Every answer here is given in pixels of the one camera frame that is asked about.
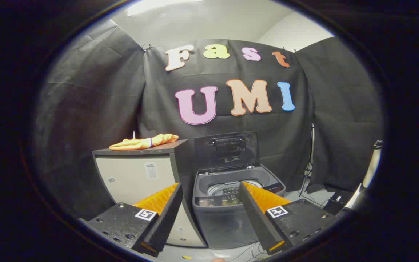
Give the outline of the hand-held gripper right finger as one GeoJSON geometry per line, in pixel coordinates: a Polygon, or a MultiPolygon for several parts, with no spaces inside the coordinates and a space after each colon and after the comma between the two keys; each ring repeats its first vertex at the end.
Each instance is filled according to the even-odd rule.
{"type": "Polygon", "coordinates": [[[299,245],[336,221],[335,215],[307,199],[289,201],[245,181],[239,183],[238,197],[268,255],[299,245]]]}

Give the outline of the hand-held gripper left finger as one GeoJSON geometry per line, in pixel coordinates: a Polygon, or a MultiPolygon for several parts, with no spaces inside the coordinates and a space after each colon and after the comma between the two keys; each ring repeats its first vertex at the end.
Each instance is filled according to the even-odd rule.
{"type": "Polygon", "coordinates": [[[119,202],[81,225],[102,242],[123,253],[158,257],[168,240],[183,200],[181,183],[175,183],[135,204],[119,202]]]}

